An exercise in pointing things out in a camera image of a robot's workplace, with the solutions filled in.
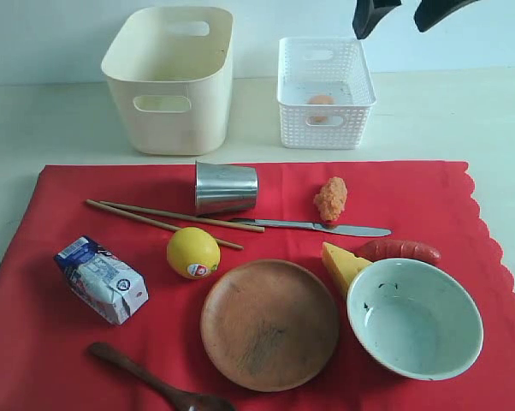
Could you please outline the brown egg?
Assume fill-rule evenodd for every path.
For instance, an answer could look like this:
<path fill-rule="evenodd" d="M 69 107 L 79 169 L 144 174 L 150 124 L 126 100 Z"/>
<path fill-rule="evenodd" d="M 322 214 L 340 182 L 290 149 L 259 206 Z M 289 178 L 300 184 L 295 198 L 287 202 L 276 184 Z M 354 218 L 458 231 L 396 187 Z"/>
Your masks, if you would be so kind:
<path fill-rule="evenodd" d="M 311 97 L 307 101 L 307 104 L 332 105 L 332 104 L 334 104 L 334 98 L 330 95 L 319 94 L 319 95 Z M 321 124 L 321 123 L 326 122 L 328 119 L 329 119 L 328 116 L 311 116 L 310 123 L 311 124 Z"/>

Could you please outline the orange breaded nugget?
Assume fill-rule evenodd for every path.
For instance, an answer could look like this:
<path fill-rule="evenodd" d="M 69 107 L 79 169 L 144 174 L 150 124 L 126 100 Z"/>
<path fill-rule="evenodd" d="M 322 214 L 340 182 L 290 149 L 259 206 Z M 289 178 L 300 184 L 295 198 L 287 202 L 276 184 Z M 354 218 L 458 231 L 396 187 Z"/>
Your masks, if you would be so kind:
<path fill-rule="evenodd" d="M 345 210 L 347 196 L 348 190 L 344 180 L 334 176 L 320 188 L 314 196 L 313 204 L 323 221 L 333 222 Z"/>

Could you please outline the red sausage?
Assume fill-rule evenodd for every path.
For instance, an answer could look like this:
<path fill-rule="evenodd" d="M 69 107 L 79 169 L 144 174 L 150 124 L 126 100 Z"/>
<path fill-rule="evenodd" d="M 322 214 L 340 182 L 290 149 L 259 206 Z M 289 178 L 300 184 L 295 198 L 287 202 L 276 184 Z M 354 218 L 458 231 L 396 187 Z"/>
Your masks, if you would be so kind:
<path fill-rule="evenodd" d="M 440 252 L 418 241 L 379 239 L 368 241 L 354 251 L 358 257 L 375 262 L 382 259 L 415 259 L 430 265 L 441 260 Z"/>

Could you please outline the yellow cheese wedge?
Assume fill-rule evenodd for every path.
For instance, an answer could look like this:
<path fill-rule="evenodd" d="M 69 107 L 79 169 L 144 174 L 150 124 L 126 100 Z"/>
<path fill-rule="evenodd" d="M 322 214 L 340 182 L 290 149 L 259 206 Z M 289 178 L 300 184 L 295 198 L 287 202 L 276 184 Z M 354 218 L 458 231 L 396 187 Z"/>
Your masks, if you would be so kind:
<path fill-rule="evenodd" d="M 344 299 L 354 278 L 371 265 L 367 259 L 328 242 L 322 245 L 322 262 Z"/>

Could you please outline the yellow lemon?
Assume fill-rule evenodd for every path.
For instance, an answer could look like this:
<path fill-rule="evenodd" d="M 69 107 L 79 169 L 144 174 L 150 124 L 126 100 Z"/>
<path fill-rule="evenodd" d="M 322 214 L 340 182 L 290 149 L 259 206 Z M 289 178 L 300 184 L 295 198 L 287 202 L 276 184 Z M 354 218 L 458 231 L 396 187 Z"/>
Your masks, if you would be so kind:
<path fill-rule="evenodd" d="M 216 240 L 196 227 L 176 231 L 168 242 L 166 256 L 170 267 L 188 279 L 208 277 L 217 270 L 221 261 Z"/>

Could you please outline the cream plastic tub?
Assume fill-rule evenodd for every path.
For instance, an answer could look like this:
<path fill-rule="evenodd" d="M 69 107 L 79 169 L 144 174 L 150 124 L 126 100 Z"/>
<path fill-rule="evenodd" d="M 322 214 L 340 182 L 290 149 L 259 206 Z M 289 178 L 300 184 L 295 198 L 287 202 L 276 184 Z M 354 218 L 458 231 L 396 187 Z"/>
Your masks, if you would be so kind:
<path fill-rule="evenodd" d="M 233 23 L 225 9 L 197 6 L 149 7 L 126 19 L 101 69 L 136 150 L 197 156 L 223 144 Z"/>

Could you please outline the steel table knife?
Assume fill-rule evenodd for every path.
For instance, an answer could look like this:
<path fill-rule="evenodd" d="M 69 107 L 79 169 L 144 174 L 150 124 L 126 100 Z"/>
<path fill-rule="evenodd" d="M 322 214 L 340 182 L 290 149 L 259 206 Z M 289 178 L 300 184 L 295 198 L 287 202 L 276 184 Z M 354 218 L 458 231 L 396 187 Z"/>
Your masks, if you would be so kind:
<path fill-rule="evenodd" d="M 256 218 L 232 218 L 230 219 L 230 222 L 271 228 L 308 229 L 335 235 L 348 235 L 356 237 L 384 237 L 392 234 L 392 231 L 390 229 L 357 226 L 350 224 L 327 225 L 325 223 Z"/>

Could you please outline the steel cup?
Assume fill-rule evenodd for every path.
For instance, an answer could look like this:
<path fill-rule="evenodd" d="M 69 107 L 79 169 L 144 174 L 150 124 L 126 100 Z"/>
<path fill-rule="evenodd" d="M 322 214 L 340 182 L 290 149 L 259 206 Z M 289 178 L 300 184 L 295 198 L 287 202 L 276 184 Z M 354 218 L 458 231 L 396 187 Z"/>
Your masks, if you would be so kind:
<path fill-rule="evenodd" d="M 257 204 L 257 198 L 258 173 L 254 167 L 195 163 L 197 215 L 250 210 Z"/>

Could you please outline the wooden chopstick upper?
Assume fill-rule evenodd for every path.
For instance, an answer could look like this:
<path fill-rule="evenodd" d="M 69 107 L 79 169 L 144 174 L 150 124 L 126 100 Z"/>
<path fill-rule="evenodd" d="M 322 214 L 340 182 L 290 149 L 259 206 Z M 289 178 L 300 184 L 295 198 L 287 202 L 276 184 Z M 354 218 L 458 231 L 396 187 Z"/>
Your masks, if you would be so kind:
<path fill-rule="evenodd" d="M 244 224 L 244 223 L 233 223 L 233 222 L 228 222 L 228 221 L 223 221 L 223 220 L 218 220 L 218 219 L 213 219 L 213 218 L 207 218 L 207 217 L 195 217 L 192 215 L 187 215 L 187 214 L 182 214 L 182 213 L 177 213 L 177 212 L 156 210 L 156 209 L 140 207 L 140 206 L 136 206 L 136 205 L 125 205 L 125 204 L 120 204 L 120 203 L 115 203 L 115 202 L 110 202 L 110 201 L 104 201 L 104 200 L 99 200 L 98 203 L 102 206 L 112 206 L 116 209 L 120 209 L 123 211 L 141 211 L 145 214 L 151 214 L 151 215 L 156 215 L 156 216 L 161 216 L 161 217 L 171 217 L 171 218 L 190 221 L 190 222 L 194 222 L 194 223 L 206 223 L 208 225 L 222 226 L 222 227 L 228 227 L 228 228 L 232 228 L 232 229 L 242 229 L 242 230 L 258 232 L 258 233 L 263 233 L 265 231 L 264 227 L 251 226 L 251 225 Z"/>

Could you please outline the wooden chopstick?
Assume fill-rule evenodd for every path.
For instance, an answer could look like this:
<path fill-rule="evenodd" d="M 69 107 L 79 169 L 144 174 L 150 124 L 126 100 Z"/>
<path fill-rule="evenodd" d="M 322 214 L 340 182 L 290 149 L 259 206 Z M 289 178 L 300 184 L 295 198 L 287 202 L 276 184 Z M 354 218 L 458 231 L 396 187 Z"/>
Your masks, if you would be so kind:
<path fill-rule="evenodd" d="M 176 231 L 181 230 L 181 227 L 178 227 L 178 226 L 175 226 L 172 224 L 168 224 L 168 223 L 163 223 L 163 222 L 160 222 L 160 221 L 152 219 L 152 218 L 143 217 L 143 216 L 137 215 L 137 214 L 129 212 L 129 211 L 123 211 L 123 210 L 115 208 L 113 206 L 98 203 L 97 201 L 94 201 L 94 200 L 87 199 L 87 200 L 85 200 L 85 203 L 89 206 L 100 209 L 102 211 L 106 211 L 106 212 L 109 212 L 112 214 L 116 214 L 118 216 L 126 217 L 126 218 L 129 218 L 134 221 L 141 222 L 141 223 L 146 223 L 148 225 L 152 225 L 152 226 L 155 226 L 155 227 L 158 227 L 161 229 L 166 229 L 168 231 L 176 232 Z M 244 249 L 244 247 L 241 246 L 240 244 L 232 243 L 229 241 L 224 241 L 224 240 L 218 239 L 218 238 L 214 238 L 214 240 L 216 241 L 216 243 L 218 245 L 221 245 L 224 247 L 230 247 L 232 249 L 236 249 L 236 250 L 240 250 L 240 251 Z"/>
<path fill-rule="evenodd" d="M 99 200 L 98 203 L 102 206 L 112 206 L 116 209 L 120 209 L 123 211 L 141 211 L 145 214 L 151 214 L 151 215 L 156 215 L 156 216 L 161 216 L 161 217 L 171 217 L 171 218 L 190 221 L 190 222 L 194 222 L 194 223 L 206 223 L 208 225 L 222 226 L 222 227 L 228 227 L 228 228 L 232 228 L 232 229 L 242 229 L 242 230 L 258 232 L 258 233 L 263 233 L 265 231 L 264 227 L 251 226 L 251 225 L 244 224 L 244 223 L 233 223 L 233 222 L 228 222 L 228 221 L 223 221 L 223 220 L 218 220 L 218 219 L 213 219 L 213 218 L 207 218 L 207 217 L 195 217 L 192 215 L 187 215 L 187 214 L 182 214 L 182 213 L 177 213 L 177 212 L 156 210 L 156 209 L 140 207 L 140 206 L 136 206 L 136 205 L 125 205 L 125 204 L 120 204 L 120 203 L 115 203 L 115 202 L 110 202 L 110 201 L 104 201 L 104 200 Z"/>

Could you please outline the red tablecloth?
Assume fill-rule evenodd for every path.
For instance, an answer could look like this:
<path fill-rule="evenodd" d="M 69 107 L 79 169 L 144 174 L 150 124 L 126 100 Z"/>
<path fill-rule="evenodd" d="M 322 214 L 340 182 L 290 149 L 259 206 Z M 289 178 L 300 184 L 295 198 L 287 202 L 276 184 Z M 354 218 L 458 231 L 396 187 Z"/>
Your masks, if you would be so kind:
<path fill-rule="evenodd" d="M 440 268 L 471 295 L 482 316 L 482 352 L 470 370 L 445 381 L 390 372 L 355 337 L 346 304 L 321 261 L 324 242 L 347 249 L 358 238 L 296 229 L 253 234 L 214 229 L 240 244 L 219 269 L 190 280 L 166 260 L 169 234 L 89 206 L 90 200 L 189 211 L 189 165 L 61 166 L 40 173 L 0 265 L 0 410 L 164 410 L 167 403 L 126 372 L 88 352 L 105 342 L 182 389 L 214 393 L 239 410 L 515 410 L 515 294 L 500 246 L 472 199 L 464 162 L 260 164 L 254 218 L 311 220 L 313 198 L 333 176 L 349 189 L 343 223 L 390 229 L 441 253 Z M 75 292 L 56 263 L 89 237 L 145 280 L 148 301 L 112 325 Z M 200 329 L 247 327 L 258 352 L 239 360 L 255 370 L 266 338 L 295 337 L 318 349 L 330 325 L 332 359 L 298 388 L 259 393 L 224 377 Z"/>

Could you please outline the pale green ceramic bowl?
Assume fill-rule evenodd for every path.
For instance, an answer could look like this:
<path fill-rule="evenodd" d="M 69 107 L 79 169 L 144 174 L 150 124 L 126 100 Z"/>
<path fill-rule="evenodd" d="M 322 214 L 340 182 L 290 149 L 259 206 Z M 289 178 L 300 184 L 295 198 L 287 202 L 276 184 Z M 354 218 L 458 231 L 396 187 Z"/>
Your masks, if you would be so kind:
<path fill-rule="evenodd" d="M 346 311 L 363 348 L 407 378 L 455 378 L 482 351 L 482 316 L 471 295 L 418 260 L 384 259 L 364 268 L 349 287 Z"/>

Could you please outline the brown wooden plate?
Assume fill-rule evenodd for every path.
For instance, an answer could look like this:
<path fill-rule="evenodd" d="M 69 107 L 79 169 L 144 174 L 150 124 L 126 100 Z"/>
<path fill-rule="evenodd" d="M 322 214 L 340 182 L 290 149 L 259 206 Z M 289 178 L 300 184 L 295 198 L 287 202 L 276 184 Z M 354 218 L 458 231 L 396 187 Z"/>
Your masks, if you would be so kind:
<path fill-rule="evenodd" d="M 340 319 L 333 296 L 312 272 L 258 259 L 226 272 L 210 289 L 200 334 L 224 377 L 249 390 L 279 392 L 323 370 L 339 340 Z"/>

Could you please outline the blue white milk carton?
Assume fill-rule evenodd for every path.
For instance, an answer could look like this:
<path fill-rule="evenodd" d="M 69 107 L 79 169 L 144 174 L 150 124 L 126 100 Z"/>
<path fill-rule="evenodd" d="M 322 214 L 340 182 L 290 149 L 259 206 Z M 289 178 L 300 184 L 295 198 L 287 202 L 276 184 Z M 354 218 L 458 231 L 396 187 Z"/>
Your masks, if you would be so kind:
<path fill-rule="evenodd" d="M 54 257 L 68 286 L 113 325 L 122 325 L 148 300 L 144 278 L 92 238 L 83 235 Z"/>

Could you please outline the dark wooden spoon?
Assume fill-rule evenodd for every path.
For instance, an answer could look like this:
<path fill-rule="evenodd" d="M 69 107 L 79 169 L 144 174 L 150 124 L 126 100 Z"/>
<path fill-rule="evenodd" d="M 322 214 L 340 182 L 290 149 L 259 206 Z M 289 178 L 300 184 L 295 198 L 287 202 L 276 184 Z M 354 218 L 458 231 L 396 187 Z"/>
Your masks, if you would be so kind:
<path fill-rule="evenodd" d="M 163 396 L 175 410 L 235 410 L 235 406 L 230 401 L 219 396 L 180 390 L 163 382 L 145 367 L 137 364 L 127 355 L 106 342 L 93 342 L 87 347 L 87 351 L 99 359 L 105 360 L 129 372 L 134 377 L 143 381 L 150 388 Z"/>

